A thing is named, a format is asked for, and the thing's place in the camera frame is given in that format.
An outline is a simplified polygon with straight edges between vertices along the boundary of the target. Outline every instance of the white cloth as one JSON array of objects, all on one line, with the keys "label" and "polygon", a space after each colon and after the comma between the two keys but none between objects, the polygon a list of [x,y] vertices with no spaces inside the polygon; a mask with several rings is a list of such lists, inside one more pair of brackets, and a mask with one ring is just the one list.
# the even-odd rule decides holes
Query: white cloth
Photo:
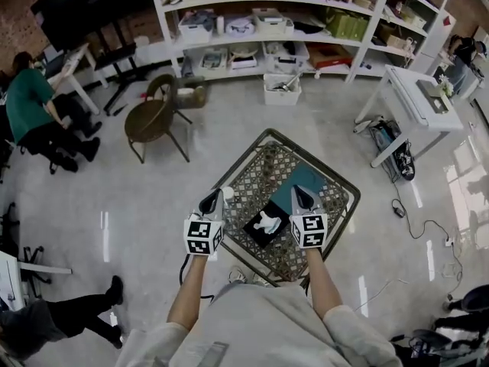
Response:
[{"label": "white cloth", "polygon": [[401,367],[394,349],[347,306],[320,320],[299,286],[236,284],[192,331],[163,323],[133,330],[116,367],[197,367],[214,342],[229,345],[221,367]]}]

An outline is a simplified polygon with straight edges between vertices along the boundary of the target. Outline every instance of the table leg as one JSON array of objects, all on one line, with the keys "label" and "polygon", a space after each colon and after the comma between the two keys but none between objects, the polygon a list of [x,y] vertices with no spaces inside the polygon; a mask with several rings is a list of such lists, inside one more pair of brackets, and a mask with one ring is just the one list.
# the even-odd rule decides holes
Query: table leg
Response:
[{"label": "table leg", "polygon": [[93,114],[100,114],[100,110],[97,107],[97,105],[92,101],[92,99],[89,97],[89,95],[85,92],[83,89],[82,85],[78,83],[78,80],[76,80],[75,76],[69,75],[67,79],[70,81],[71,85],[75,89],[75,91],[78,93],[80,98],[84,101],[84,103],[87,104],[87,106],[90,108]]},{"label": "table leg", "polygon": [[445,136],[447,136],[449,132],[440,132],[440,134],[436,137],[435,140],[433,140],[431,143],[429,143],[427,146],[425,146],[420,152],[418,152],[416,155],[413,155],[413,158],[418,160],[421,158],[426,152],[428,152],[430,149],[435,147]]},{"label": "table leg", "polygon": [[53,274],[72,274],[73,271],[67,268],[55,268],[51,266],[28,264],[27,262],[19,262],[18,267],[24,271],[34,271]]},{"label": "table leg", "polygon": [[381,79],[381,82],[378,83],[377,88],[375,89],[374,93],[368,99],[368,101],[365,104],[364,108],[361,110],[360,114],[355,119],[355,124],[359,124],[365,118],[365,116],[370,111],[370,109],[372,109],[372,106],[374,105],[374,101],[377,98],[378,93],[384,88],[384,86],[387,84],[387,81],[388,80],[389,80],[389,77],[385,73],[384,76]]},{"label": "table leg", "polygon": [[93,58],[92,53],[90,53],[90,50],[88,50],[88,49],[86,50],[85,57],[89,61],[89,64],[92,67],[93,73],[95,74],[95,76],[97,77],[97,79],[100,80],[100,83],[103,85],[103,87],[105,89],[108,88],[107,80],[103,76],[102,71],[101,70],[95,70],[96,62],[95,62],[95,58]]},{"label": "table leg", "polygon": [[392,153],[397,150],[402,143],[404,143],[410,136],[410,130],[408,132],[403,132],[397,138],[389,144],[389,147],[384,149],[371,163],[372,167],[377,167],[383,161],[385,161]]}]

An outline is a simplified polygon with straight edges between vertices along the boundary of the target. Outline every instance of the white table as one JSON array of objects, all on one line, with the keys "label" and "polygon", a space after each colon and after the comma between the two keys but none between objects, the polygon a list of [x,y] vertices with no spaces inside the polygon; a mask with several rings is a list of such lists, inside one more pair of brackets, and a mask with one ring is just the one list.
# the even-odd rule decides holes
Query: white table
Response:
[{"label": "white table", "polygon": [[21,269],[51,274],[72,274],[71,269],[53,268],[43,265],[26,264],[16,257],[0,252],[0,297],[11,310],[25,306],[22,292]]},{"label": "white table", "polygon": [[357,124],[362,122],[367,113],[374,106],[376,98],[381,90],[389,84],[393,87],[399,102],[388,102],[387,107],[398,123],[398,116],[407,115],[407,119],[403,118],[403,124],[400,124],[401,134],[371,162],[372,167],[377,167],[385,161],[402,145],[402,143],[410,137],[414,137],[416,132],[428,131],[439,133],[439,136],[434,141],[425,146],[420,152],[413,155],[415,159],[418,159],[438,144],[449,132],[459,131],[464,128],[458,118],[457,112],[445,96],[444,100],[449,104],[448,111],[444,114],[438,114],[433,110],[428,99],[426,99],[416,85],[418,80],[429,81],[435,86],[437,84],[434,77],[417,73],[412,70],[405,70],[403,68],[386,65],[384,77],[382,77],[382,80],[374,93],[355,119],[355,123]]},{"label": "white table", "polygon": [[[79,65],[79,62],[84,57],[86,57],[86,59],[89,61],[89,64],[93,68],[93,73],[96,75],[97,79],[100,80],[100,82],[102,83],[104,88],[108,88],[108,83],[107,83],[107,80],[105,80],[105,77],[102,75],[102,73],[100,71],[95,70],[96,62],[95,62],[95,59],[93,58],[93,55],[90,53],[88,44],[84,44],[78,50],[73,52],[73,54],[70,56],[70,58],[65,62],[65,67],[70,67],[70,68],[66,71],[64,78],[66,78],[71,83],[71,85],[73,86],[75,91],[78,93],[80,98],[84,101],[84,103],[86,103],[86,105],[90,108],[92,113],[93,114],[99,114],[100,113],[99,108],[92,101],[92,99],[89,97],[89,95],[83,89],[82,85],[78,82],[78,80],[76,79],[76,77],[74,75],[75,70]],[[58,78],[60,77],[60,74],[61,73],[58,73],[57,75],[50,77],[47,82],[52,85],[53,83],[55,83],[58,80]]]}]

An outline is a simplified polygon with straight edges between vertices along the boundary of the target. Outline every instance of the black pants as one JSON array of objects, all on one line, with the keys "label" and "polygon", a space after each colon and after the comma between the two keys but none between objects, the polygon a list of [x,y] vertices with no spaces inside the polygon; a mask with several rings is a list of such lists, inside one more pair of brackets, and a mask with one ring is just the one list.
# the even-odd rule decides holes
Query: black pants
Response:
[{"label": "black pants", "polygon": [[41,154],[58,165],[64,161],[64,156],[57,152],[58,148],[72,156],[77,152],[83,153],[84,150],[82,141],[57,122],[32,129],[18,143],[26,147],[32,155]]},{"label": "black pants", "polygon": [[73,121],[73,129],[82,131],[85,137],[89,136],[92,130],[90,116],[75,99],[61,94],[53,99],[53,103],[61,119],[64,119],[68,115]]},{"label": "black pants", "polygon": [[120,340],[121,332],[102,321],[99,315],[114,304],[106,294],[88,295],[64,302],[47,302],[54,324],[68,337],[77,336],[86,328],[111,343]]}]

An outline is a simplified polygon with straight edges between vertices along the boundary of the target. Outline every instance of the metal table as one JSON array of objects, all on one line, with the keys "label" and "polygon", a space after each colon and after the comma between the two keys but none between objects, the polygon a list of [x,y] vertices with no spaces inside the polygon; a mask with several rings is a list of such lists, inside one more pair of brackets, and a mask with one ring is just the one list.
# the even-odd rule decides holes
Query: metal table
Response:
[{"label": "metal table", "polygon": [[230,186],[235,192],[224,209],[222,247],[275,287],[283,281],[301,281],[303,287],[309,282],[306,253],[296,245],[290,224],[266,248],[261,248],[242,228],[268,203],[300,162],[326,181],[319,192],[328,213],[324,261],[353,215],[360,191],[309,152],[276,130],[267,129],[214,185],[214,188]]}]

